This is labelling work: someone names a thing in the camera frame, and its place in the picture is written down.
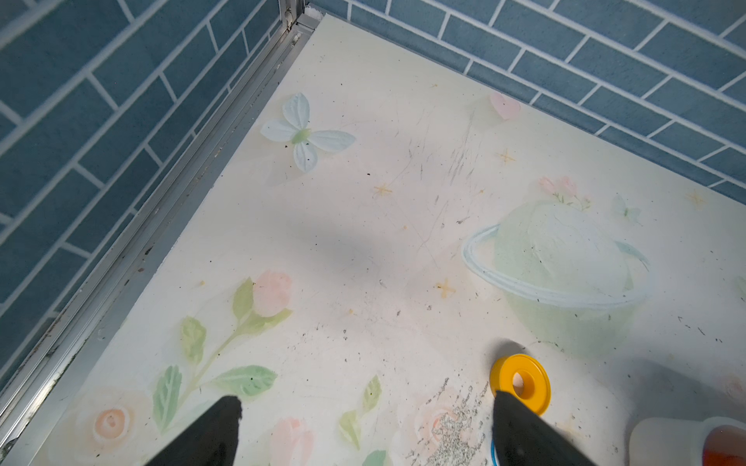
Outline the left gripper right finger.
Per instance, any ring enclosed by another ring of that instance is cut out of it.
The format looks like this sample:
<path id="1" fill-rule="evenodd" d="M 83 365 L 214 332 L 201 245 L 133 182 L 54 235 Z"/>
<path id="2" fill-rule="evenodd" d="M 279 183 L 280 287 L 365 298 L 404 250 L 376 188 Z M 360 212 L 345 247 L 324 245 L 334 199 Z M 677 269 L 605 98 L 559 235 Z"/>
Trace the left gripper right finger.
<path id="1" fill-rule="evenodd" d="M 593 466 L 580 450 L 511 393 L 493 404 L 492 460 L 501 466 Z"/>

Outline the white plastic storage box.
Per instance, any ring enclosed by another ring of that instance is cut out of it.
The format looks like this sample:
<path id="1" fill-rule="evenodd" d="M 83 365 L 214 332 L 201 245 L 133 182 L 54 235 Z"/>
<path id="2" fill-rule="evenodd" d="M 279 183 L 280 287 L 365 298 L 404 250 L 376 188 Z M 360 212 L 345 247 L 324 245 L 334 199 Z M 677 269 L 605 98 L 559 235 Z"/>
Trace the white plastic storage box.
<path id="1" fill-rule="evenodd" d="M 705 421 L 683 421 L 651 417 L 641 421 L 629 439 L 631 465 L 702 465 L 702 450 L 707 436 L 721 426 L 745 430 L 745 423 L 729 417 L 710 417 Z"/>

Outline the small yellow tape roll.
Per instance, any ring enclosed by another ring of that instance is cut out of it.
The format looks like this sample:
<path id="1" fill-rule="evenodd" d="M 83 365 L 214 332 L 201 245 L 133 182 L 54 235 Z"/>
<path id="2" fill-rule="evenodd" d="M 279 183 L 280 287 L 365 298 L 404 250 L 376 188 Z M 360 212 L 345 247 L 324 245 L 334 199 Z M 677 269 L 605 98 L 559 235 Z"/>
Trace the small yellow tape roll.
<path id="1" fill-rule="evenodd" d="M 540 417 L 550 407 L 552 389 L 548 374 L 529 355 L 517 353 L 497 359 L 491 368 L 489 383 L 493 395 L 509 393 Z"/>

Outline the orange white tape roll top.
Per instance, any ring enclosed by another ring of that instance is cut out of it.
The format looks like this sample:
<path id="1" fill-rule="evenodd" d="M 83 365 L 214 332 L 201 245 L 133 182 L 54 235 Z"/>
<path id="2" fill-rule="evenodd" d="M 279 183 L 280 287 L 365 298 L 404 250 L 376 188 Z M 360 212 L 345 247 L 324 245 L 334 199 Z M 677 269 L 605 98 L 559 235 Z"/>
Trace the orange white tape roll top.
<path id="1" fill-rule="evenodd" d="M 745 430 L 715 428 L 704 442 L 701 459 L 703 466 L 745 466 Z"/>

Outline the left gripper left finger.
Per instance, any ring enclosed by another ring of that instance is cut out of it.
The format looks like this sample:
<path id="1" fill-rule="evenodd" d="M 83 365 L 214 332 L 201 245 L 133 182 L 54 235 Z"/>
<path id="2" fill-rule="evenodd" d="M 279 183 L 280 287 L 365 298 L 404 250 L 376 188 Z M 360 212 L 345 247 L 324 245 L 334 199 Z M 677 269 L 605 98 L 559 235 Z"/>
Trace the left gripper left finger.
<path id="1" fill-rule="evenodd" d="M 223 396 L 146 465 L 231 466 L 239 444 L 241 419 L 240 399 Z"/>

